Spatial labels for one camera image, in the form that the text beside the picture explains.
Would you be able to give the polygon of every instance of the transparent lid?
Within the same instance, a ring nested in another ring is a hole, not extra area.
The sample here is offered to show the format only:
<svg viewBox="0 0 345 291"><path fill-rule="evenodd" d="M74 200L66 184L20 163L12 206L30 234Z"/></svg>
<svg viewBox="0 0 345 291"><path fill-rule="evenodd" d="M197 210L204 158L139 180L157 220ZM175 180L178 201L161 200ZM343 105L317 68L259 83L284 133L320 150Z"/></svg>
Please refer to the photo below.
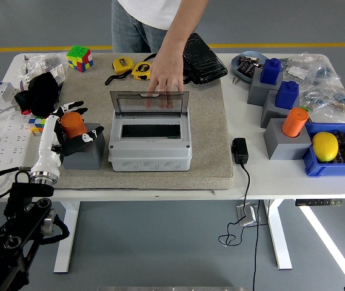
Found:
<svg viewBox="0 0 345 291"><path fill-rule="evenodd" d="M186 116L188 92L110 91L116 116Z"/></svg>

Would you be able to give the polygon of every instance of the table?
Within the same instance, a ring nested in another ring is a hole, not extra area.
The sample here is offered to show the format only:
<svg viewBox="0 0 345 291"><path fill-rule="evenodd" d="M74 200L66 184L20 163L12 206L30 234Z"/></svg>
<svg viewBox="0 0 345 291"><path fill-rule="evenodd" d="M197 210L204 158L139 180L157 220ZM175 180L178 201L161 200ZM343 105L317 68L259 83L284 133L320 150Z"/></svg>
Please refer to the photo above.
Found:
<svg viewBox="0 0 345 291"><path fill-rule="evenodd" d="M230 62L238 54L218 54L229 69L229 74L221 78L225 102L227 126L230 143L233 138L246 138L249 160L246 169L251 176L247 199L263 199L268 214L268 223L279 269L291 269L292 263L281 225L278 207L284 199L324 199L345 198L345 176L309 178L304 171L303 160L271 161L268 159L264 143L264 129L260 128L262 107L247 104L249 85L244 82L233 84L234 74ZM288 54L266 54L268 58L286 58ZM22 68L24 54L15 56L4 82L19 87L17 72ZM0 137L2 126L8 113L0 115ZM330 122L322 117L318 122ZM158 200L234 200L243 199L247 184L246 174L239 165L233 165L233 186L228 190L57 190L52 201L60 201L66 209L64 222L70 230L70 237L61 241L58 249L54 272L67 272L76 220L81 201L158 201ZM0 179L0 193L10 187L10 181Z"/></svg>

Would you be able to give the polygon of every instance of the jeans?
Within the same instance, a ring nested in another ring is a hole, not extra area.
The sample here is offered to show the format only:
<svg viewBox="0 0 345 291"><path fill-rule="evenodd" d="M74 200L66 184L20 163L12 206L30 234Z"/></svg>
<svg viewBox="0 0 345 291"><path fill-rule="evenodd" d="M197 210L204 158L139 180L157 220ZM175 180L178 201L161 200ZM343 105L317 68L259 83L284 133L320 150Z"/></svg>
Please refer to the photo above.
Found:
<svg viewBox="0 0 345 291"><path fill-rule="evenodd" d="M139 22L112 0L113 53L157 53L166 33Z"/></svg>

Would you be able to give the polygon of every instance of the table leg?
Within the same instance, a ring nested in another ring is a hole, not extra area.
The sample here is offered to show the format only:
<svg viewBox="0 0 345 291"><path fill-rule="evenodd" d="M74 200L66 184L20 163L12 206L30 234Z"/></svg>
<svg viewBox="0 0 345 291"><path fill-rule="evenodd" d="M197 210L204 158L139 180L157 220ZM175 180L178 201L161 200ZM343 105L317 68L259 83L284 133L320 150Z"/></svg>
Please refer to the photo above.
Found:
<svg viewBox="0 0 345 291"><path fill-rule="evenodd" d="M54 273L67 273L69 271L80 202L62 202L62 205L65 208L64 224L69 228L70 236L59 243Z"/></svg>
<svg viewBox="0 0 345 291"><path fill-rule="evenodd" d="M268 215L268 225L272 236L273 248L279 270L292 269L289 257L286 237L284 236L283 225L281 224L278 207L283 199L264 200L265 210Z"/></svg>

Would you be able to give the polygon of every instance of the blue container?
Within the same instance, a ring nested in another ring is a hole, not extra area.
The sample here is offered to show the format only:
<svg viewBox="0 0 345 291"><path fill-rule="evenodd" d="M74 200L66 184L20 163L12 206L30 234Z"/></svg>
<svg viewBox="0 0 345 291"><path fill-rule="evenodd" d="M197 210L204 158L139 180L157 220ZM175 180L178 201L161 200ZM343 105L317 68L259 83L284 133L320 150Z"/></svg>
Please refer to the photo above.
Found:
<svg viewBox="0 0 345 291"><path fill-rule="evenodd" d="M277 77L281 71L281 63L278 59L265 60L260 82L269 85L276 85Z"/></svg>
<svg viewBox="0 0 345 291"><path fill-rule="evenodd" d="M293 81L283 81L276 94L275 105L278 108L292 109L299 95L299 84Z"/></svg>
<svg viewBox="0 0 345 291"><path fill-rule="evenodd" d="M345 123L307 122L306 129L310 136L314 136L318 132L333 133L337 130L345 133ZM325 164L319 162L312 146L304 154L303 160L306 165L306 173L309 177L345 176L345 164Z"/></svg>

